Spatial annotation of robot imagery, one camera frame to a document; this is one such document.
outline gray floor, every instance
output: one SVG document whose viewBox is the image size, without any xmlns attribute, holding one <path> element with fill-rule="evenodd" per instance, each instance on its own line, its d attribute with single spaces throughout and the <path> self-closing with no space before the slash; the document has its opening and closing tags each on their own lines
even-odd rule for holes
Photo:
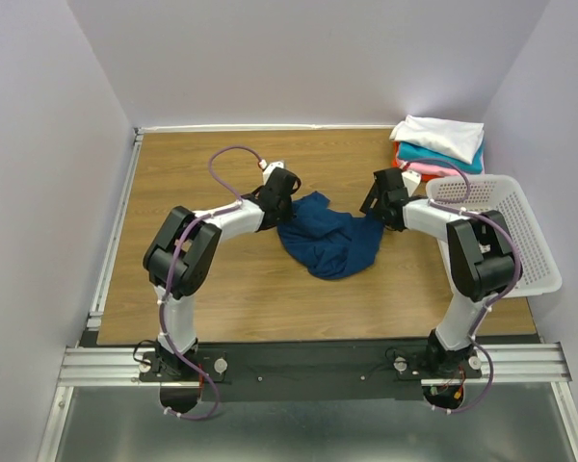
<svg viewBox="0 0 578 462">
<path fill-rule="evenodd" d="M 468 387 L 474 397 L 481 387 Z M 228 403 L 189 423 L 163 415 L 158 389 L 82 388 L 58 460 L 480 461 L 574 460 L 548 384 L 495 385 L 465 414 L 391 399 Z"/>
</svg>

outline wooden table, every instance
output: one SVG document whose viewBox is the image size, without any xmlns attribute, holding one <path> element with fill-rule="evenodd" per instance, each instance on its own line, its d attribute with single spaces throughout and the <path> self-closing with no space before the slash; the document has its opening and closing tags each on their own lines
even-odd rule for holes
<svg viewBox="0 0 578 462">
<path fill-rule="evenodd" d="M 224 205 L 231 195 L 207 172 L 218 149 L 240 143 L 269 162 L 284 160 L 302 179 L 301 197 L 319 191 L 332 210 L 360 215 L 373 171 L 390 165 L 388 130 L 147 134 L 135 173 L 98 342 L 134 344 L 158 333 L 156 296 L 142 259 L 169 210 Z M 253 157 L 230 151 L 215 163 L 240 192 L 261 182 Z M 451 291 L 435 239 L 385 231 L 374 266 L 338 281 L 311 276 L 275 230 L 222 244 L 197 292 L 202 341 L 416 337 L 443 318 Z M 526 299 L 495 306 L 482 334 L 535 333 Z"/>
</svg>

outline white wall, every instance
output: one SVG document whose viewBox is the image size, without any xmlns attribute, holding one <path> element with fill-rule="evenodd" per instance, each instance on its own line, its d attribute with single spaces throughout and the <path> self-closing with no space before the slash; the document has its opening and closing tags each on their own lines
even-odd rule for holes
<svg viewBox="0 0 578 462">
<path fill-rule="evenodd" d="M 477 120 L 547 0 L 68 0 L 138 126 Z"/>
<path fill-rule="evenodd" d="M 65 1 L 0 2 L 0 462 L 36 460 L 130 125 Z"/>
<path fill-rule="evenodd" d="M 520 181 L 563 276 L 531 308 L 563 343 L 578 407 L 578 0 L 552 0 L 485 121 L 490 171 Z"/>
</svg>

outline plastic basket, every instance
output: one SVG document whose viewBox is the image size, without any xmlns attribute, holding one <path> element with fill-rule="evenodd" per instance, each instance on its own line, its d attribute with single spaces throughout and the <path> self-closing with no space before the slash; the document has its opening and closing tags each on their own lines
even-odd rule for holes
<svg viewBox="0 0 578 462">
<path fill-rule="evenodd" d="M 520 251 L 523 266 L 522 277 L 508 297 L 541 295 L 559 290 L 561 274 L 518 182 L 504 175 L 469 176 L 469 180 L 471 194 L 468 199 L 461 204 L 450 205 L 476 212 L 498 210 L 503 214 Z M 435 179 L 426 187 L 426 194 L 432 199 L 455 199 L 462 197 L 464 192 L 464 181 L 458 176 Z M 452 284 L 447 244 L 439 242 L 439 248 Z"/>
</svg>

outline purple cable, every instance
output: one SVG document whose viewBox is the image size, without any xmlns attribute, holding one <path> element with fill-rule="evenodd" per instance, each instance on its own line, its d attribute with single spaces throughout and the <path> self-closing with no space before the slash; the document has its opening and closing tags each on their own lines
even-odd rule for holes
<svg viewBox="0 0 578 462">
<path fill-rule="evenodd" d="M 239 145 L 229 146 L 229 147 L 226 147 L 225 149 L 221 149 L 219 152 L 217 152 L 216 154 L 214 154 L 210 158 L 210 160 L 208 161 L 208 170 L 210 171 L 210 174 L 212 175 L 212 177 L 216 181 L 218 181 L 221 185 L 225 186 L 228 190 L 230 190 L 233 193 L 233 195 L 236 196 L 238 203 L 235 205 L 228 206 L 224 209 L 220 209 L 216 213 L 214 213 L 214 215 L 205 214 L 205 215 L 196 217 L 193 221 L 191 221 L 186 226 L 186 228 L 184 229 L 184 231 L 180 235 L 180 238 L 178 239 L 177 244 L 175 245 L 175 250 L 173 251 L 173 257 L 171 259 L 170 269 L 167 273 L 167 282 L 166 282 L 166 287 L 165 287 L 165 293 L 163 294 L 163 298 L 161 299 L 161 304 L 160 304 L 160 308 L 159 308 L 159 322 L 161 324 L 161 332 L 165 336 L 165 339 L 167 340 L 167 343 L 170 346 L 171 351 L 173 352 L 173 354 L 175 354 L 180 359 L 180 361 L 182 361 L 189 368 L 193 369 L 200 376 L 202 376 L 205 379 L 205 381 L 207 381 L 210 384 L 210 386 L 212 387 L 212 390 L 214 391 L 214 395 L 215 395 L 214 405 L 212 406 L 212 409 L 210 409 L 207 413 L 200 415 L 200 416 L 189 416 L 187 414 L 181 414 L 181 413 L 175 412 L 173 409 L 170 409 L 169 407 L 166 408 L 168 413 L 170 413 L 170 414 L 172 414 L 172 415 L 174 415 L 180 419 L 187 420 L 187 421 L 202 421 L 204 419 L 208 419 L 209 417 L 211 417 L 216 412 L 219 405 L 221 404 L 221 392 L 219 391 L 219 387 L 216 385 L 216 383 L 214 383 L 214 380 L 212 380 L 212 378 L 210 377 L 210 375 L 206 371 L 201 369 L 195 363 L 191 362 L 186 356 L 184 356 L 178 350 L 175 342 L 171 338 L 171 335 L 167 329 L 167 323 L 165 322 L 165 306 L 167 304 L 167 300 L 171 296 L 171 286 L 173 285 L 173 276 L 175 274 L 175 265 L 177 264 L 177 261 L 180 258 L 180 251 L 182 250 L 182 245 L 184 245 L 184 243 L 186 242 L 187 238 L 189 237 L 189 235 L 191 234 L 193 229 L 195 229 L 195 227 L 197 226 L 197 224 L 199 222 L 201 222 L 205 219 L 208 219 L 211 217 L 218 217 L 218 216 L 224 215 L 224 214 L 228 214 L 229 212 L 233 212 L 233 211 L 238 210 L 240 208 L 242 196 L 234 188 L 232 188 L 224 180 L 222 180 L 216 174 L 214 169 L 212 168 L 212 163 L 213 163 L 214 159 L 216 159 L 218 156 L 220 156 L 225 151 L 228 151 L 230 149 L 244 149 L 244 150 L 252 153 L 257 158 L 257 160 L 259 160 L 259 162 L 261 162 L 263 160 L 261 158 L 261 156 L 259 154 L 257 154 L 254 150 L 250 149 L 249 147 L 239 146 Z"/>
<path fill-rule="evenodd" d="M 462 177 L 464 184 L 466 185 L 466 191 L 464 192 L 464 195 L 462 196 L 462 198 L 460 198 L 460 199 L 434 199 L 434 200 L 430 201 L 430 205 L 432 207 L 435 207 L 436 209 L 442 210 L 444 212 L 448 212 L 451 214 L 457 214 L 457 215 L 461 215 L 461 216 L 465 215 L 467 217 L 472 217 L 472 218 L 478 219 L 481 222 L 491 226 L 492 228 L 494 228 L 494 230 L 496 232 L 498 232 L 501 236 L 503 236 L 503 238 L 510 245 L 510 248 L 512 249 L 513 261 L 514 261 L 512 280 L 510 281 L 508 286 L 503 290 L 503 292 L 501 292 L 500 294 L 497 294 L 496 296 L 487 300 L 484 303 L 484 306 L 482 307 L 482 310 L 480 310 L 478 317 L 475 319 L 475 321 L 473 322 L 473 324 L 471 325 L 471 327 L 469 329 L 469 341 L 471 342 L 473 347 L 477 348 L 479 351 L 481 351 L 484 354 L 484 356 L 486 357 L 486 360 L 488 361 L 489 375 L 488 375 L 488 382 L 486 383 L 486 386 L 484 387 L 484 389 L 478 395 L 477 398 L 473 399 L 473 401 L 471 401 L 469 404 L 467 404 L 464 407 L 461 407 L 459 409 L 444 409 L 444 408 L 437 407 L 437 409 L 440 409 L 446 413 L 459 414 L 461 412 L 468 411 L 469 409 L 473 409 L 475 406 L 477 406 L 486 397 L 486 395 L 490 391 L 490 388 L 492 388 L 492 382 L 494 381 L 494 363 L 492 362 L 492 358 L 490 357 L 490 354 L 486 351 L 486 349 L 475 341 L 475 335 L 476 335 L 478 328 L 482 324 L 482 321 L 486 318 L 486 315 L 488 314 L 488 308 L 490 308 L 494 303 L 499 301 L 505 295 L 509 294 L 513 290 L 513 288 L 515 287 L 518 280 L 520 279 L 520 272 L 522 270 L 522 266 L 520 264 L 520 252 L 518 250 L 518 247 L 514 243 L 512 236 L 510 236 L 510 234 L 505 229 L 503 229 L 498 223 L 494 222 L 490 218 L 484 217 L 484 216 L 482 216 L 480 214 L 476 214 L 474 212 L 462 211 L 462 210 L 455 209 L 454 207 L 449 207 L 449 206 L 446 206 L 446 205 L 443 205 L 440 203 L 436 203 L 436 202 L 443 202 L 443 203 L 447 203 L 447 204 L 461 204 L 461 203 L 465 202 L 469 198 L 469 196 L 471 195 L 471 183 L 469 182 L 469 178 L 466 175 L 466 173 L 464 173 L 462 170 L 460 170 L 457 166 L 455 166 L 451 162 L 447 162 L 447 161 L 441 161 L 438 159 L 431 159 L 431 158 L 424 158 L 424 159 L 420 159 L 419 162 L 426 162 L 427 164 L 428 163 L 430 163 L 430 164 L 434 164 L 434 163 L 445 164 L 445 165 L 453 168 L 455 171 L 457 171 L 459 173 L 459 175 Z"/>
</svg>

